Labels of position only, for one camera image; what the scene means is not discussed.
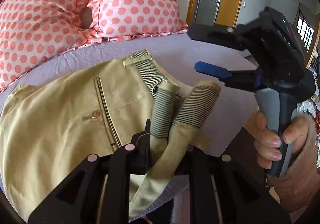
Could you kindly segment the pink fuzzy sleeve forearm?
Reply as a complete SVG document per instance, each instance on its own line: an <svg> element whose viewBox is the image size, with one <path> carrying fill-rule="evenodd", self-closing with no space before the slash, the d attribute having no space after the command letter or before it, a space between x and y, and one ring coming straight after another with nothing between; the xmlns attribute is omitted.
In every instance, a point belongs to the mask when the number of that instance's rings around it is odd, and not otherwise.
<svg viewBox="0 0 320 224"><path fill-rule="evenodd" d="M308 115L302 115L300 118L306 120L308 127L302 151L288 168L285 177L269 178L280 198L280 204L288 213L306 208L319 191L315 122Z"/></svg>

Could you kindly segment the right hand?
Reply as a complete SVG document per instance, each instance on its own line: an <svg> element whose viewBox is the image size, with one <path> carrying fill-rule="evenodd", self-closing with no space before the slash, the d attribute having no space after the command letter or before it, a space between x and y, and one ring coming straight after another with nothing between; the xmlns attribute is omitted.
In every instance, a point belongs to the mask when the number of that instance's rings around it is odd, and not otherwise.
<svg viewBox="0 0 320 224"><path fill-rule="evenodd" d="M283 143L293 145L291 156L302 151L308 136L308 117L303 115L296 117L281 137L267 129L267 119L260 111L253 113L252 119L252 136L257 151L257 163L262 168L270 169L273 162L282 159L279 148Z"/></svg>

